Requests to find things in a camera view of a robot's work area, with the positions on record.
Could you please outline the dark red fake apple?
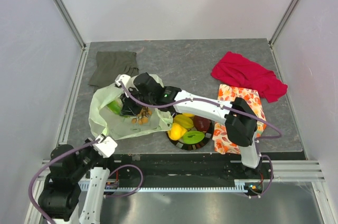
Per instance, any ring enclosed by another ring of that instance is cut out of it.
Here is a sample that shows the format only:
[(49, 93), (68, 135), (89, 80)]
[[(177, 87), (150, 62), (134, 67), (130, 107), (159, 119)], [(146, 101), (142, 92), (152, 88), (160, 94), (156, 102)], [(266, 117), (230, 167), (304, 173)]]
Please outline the dark red fake apple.
[(210, 120), (200, 117), (200, 116), (194, 116), (193, 118), (193, 125), (196, 128), (196, 130), (200, 132), (207, 132), (210, 128)]

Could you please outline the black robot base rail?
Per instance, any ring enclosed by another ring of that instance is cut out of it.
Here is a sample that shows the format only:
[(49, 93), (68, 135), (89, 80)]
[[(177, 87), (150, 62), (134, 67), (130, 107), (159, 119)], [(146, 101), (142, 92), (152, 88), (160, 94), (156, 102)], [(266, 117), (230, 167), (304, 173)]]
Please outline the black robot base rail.
[(269, 180), (271, 168), (268, 162), (252, 171), (241, 163), (240, 156), (217, 153), (174, 154), (115, 154), (104, 167), (117, 174), (120, 187), (216, 187), (231, 186), (235, 180)]

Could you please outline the yellow fake starfruit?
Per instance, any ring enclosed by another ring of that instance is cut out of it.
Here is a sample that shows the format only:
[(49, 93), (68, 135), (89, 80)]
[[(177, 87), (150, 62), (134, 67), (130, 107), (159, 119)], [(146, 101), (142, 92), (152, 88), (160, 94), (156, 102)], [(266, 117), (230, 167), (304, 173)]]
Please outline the yellow fake starfruit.
[(182, 114), (176, 115), (173, 119), (173, 122), (179, 124), (186, 129), (191, 129), (194, 127), (193, 120), (190, 117)]

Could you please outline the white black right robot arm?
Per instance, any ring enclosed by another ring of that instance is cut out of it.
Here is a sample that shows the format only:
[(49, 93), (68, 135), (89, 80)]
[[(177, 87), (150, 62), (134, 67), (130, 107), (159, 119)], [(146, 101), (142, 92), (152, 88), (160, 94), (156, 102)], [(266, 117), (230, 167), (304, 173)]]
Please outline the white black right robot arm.
[(200, 97), (178, 87), (162, 86), (148, 73), (135, 78), (121, 74), (115, 84), (124, 91), (122, 115), (137, 115), (148, 107), (197, 115), (223, 124), (230, 142), (239, 147), (243, 175), (252, 179), (261, 172), (261, 158), (254, 143), (258, 118), (244, 99), (220, 101)]

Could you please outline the green fake starfruit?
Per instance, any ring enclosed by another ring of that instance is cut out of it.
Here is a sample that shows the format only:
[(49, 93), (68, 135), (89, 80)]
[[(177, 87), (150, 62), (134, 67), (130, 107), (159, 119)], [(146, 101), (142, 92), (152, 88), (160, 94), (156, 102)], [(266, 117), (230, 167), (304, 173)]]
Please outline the green fake starfruit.
[(183, 135), (183, 142), (185, 144), (192, 145), (192, 144), (197, 144), (198, 142), (202, 141), (204, 138), (205, 138), (205, 134), (203, 132), (192, 130), (192, 131), (186, 132)]

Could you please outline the yellow orange fake mango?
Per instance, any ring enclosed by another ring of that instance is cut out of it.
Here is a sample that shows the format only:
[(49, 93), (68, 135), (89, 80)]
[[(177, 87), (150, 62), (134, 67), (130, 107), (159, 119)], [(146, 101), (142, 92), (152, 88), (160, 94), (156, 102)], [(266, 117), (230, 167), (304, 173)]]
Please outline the yellow orange fake mango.
[(192, 118), (195, 116), (194, 114), (189, 114), (189, 113), (182, 113), (182, 115), (189, 117), (189, 118)]

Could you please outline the pale green plastic bag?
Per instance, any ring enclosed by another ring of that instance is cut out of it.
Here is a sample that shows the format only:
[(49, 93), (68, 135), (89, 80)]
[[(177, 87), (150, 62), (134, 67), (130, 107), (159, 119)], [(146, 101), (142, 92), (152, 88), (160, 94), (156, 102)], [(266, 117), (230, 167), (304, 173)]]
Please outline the pale green plastic bag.
[(121, 88), (111, 84), (97, 90), (90, 104), (88, 122), (93, 136), (111, 136), (115, 140), (145, 136), (156, 132), (166, 132), (172, 127), (173, 116), (168, 111), (150, 108), (152, 116), (144, 125), (132, 124), (132, 116), (119, 116), (107, 108), (107, 104), (120, 99)]

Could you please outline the brown fake walnuts cluster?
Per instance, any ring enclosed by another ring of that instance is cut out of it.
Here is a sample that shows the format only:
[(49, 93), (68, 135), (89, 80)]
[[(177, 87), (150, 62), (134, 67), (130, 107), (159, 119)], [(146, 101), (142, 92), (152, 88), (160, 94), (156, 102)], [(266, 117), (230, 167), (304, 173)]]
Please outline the brown fake walnuts cluster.
[(139, 124), (139, 125), (147, 124), (151, 116), (152, 116), (152, 111), (147, 107), (143, 107), (140, 113), (132, 119), (132, 124)]

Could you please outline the yellow fake pear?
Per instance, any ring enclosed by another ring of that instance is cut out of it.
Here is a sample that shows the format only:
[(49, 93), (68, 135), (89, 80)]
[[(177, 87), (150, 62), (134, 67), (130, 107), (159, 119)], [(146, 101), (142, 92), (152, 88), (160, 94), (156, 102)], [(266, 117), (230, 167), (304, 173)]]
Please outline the yellow fake pear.
[(171, 129), (167, 131), (169, 139), (173, 141), (178, 141), (185, 133), (187, 133), (187, 129), (177, 123), (173, 123)]

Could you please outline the fake watermelon slice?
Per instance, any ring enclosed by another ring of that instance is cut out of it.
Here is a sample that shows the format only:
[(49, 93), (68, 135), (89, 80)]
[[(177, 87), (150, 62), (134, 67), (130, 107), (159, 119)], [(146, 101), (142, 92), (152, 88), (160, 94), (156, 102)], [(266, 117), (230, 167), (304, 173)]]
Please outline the fake watermelon slice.
[(122, 116), (123, 103), (120, 99), (116, 99), (107, 104), (107, 108), (112, 111), (114, 114)]

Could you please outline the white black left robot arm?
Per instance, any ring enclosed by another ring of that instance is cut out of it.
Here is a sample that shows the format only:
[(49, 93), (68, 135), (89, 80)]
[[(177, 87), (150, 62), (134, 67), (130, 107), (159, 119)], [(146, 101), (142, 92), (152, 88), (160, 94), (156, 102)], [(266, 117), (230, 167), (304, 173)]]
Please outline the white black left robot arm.
[[(114, 158), (102, 157), (92, 146), (65, 155), (73, 149), (66, 144), (51, 152), (51, 160), (60, 156), (62, 159), (50, 165), (38, 204), (50, 218), (49, 223), (100, 223), (106, 182), (116, 172)], [(89, 188), (80, 211), (79, 182), (88, 172)]]

